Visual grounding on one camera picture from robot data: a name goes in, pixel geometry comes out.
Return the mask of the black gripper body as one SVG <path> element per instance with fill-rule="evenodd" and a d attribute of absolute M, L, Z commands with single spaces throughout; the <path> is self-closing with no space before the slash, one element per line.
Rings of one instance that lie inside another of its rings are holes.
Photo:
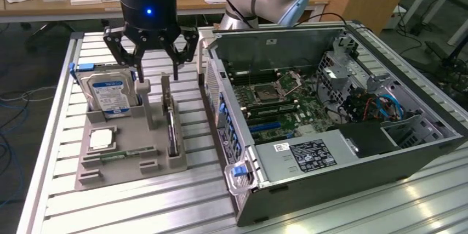
<path fill-rule="evenodd" d="M 124 35 L 138 45 L 160 47 L 159 33 L 170 41 L 180 35 L 176 0 L 120 0 Z"/>

